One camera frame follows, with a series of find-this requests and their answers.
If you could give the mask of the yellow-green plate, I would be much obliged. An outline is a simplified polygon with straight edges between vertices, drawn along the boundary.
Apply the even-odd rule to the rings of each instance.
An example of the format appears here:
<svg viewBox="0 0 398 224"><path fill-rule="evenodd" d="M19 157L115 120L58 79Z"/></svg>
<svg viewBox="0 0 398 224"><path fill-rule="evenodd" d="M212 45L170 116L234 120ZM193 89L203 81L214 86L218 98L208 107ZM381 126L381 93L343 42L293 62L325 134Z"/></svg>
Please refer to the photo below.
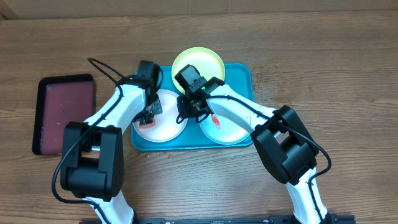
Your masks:
<svg viewBox="0 0 398 224"><path fill-rule="evenodd" d="M225 66L221 57L214 51L204 47L192 47L180 53L172 64L172 81L177 90L185 94L174 76L186 65L193 65L201 76L209 80L212 77L225 79Z"/></svg>

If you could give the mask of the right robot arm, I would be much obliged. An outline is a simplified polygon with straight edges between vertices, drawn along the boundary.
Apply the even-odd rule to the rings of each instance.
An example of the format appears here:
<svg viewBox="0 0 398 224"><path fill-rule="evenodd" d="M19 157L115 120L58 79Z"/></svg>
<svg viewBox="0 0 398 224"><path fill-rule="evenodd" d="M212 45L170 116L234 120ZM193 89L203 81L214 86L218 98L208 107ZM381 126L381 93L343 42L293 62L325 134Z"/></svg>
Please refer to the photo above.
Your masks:
<svg viewBox="0 0 398 224"><path fill-rule="evenodd" d="M316 178L318 153L324 153L311 137L297 113L289 106L280 109L257 104L236 93L223 80L207 80L193 65L175 75L184 89L177 99L177 122L195 118L202 122L220 115L247 131L263 166L287 187L300 223L326 223L328 211L322 204Z"/></svg>

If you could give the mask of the green and red sponge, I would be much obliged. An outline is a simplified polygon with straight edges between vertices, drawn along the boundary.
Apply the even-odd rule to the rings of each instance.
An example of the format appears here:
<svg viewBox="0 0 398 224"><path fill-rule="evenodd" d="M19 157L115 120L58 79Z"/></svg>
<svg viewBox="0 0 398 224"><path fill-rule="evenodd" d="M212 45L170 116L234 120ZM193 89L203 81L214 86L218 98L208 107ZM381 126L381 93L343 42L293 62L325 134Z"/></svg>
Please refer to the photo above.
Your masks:
<svg viewBox="0 0 398 224"><path fill-rule="evenodd" d="M147 123L147 124L139 124L139 128L140 129L149 129L152 128L156 125L156 122L153 120L151 123Z"/></svg>

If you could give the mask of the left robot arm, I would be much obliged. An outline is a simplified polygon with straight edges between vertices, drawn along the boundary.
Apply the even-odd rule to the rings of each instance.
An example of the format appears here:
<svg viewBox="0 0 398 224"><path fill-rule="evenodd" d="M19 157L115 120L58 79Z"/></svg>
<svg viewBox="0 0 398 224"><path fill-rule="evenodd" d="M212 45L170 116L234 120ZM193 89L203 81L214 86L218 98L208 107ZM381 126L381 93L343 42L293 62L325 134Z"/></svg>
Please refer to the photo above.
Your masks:
<svg viewBox="0 0 398 224"><path fill-rule="evenodd" d="M162 113L157 94L162 80L160 66L142 60L135 74L113 81L115 92L97 113L65 126L62 159L52 177L58 201L90 205L99 223L137 223L121 191L123 134L135 121L155 123Z"/></svg>

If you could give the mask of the white plate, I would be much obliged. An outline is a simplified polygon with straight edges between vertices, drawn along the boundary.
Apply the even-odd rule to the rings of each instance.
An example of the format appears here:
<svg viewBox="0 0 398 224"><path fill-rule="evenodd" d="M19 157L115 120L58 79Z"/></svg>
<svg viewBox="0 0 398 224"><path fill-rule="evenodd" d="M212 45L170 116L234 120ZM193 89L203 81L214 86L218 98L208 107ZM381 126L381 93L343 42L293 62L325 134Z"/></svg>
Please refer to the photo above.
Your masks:
<svg viewBox="0 0 398 224"><path fill-rule="evenodd" d="M140 129L139 122L133 123L135 131L144 139L151 142L166 142L176 138L185 128L187 120L177 124L177 97L178 94L170 90L160 89L160 103L163 112L154 116L156 125L149 129Z"/></svg>

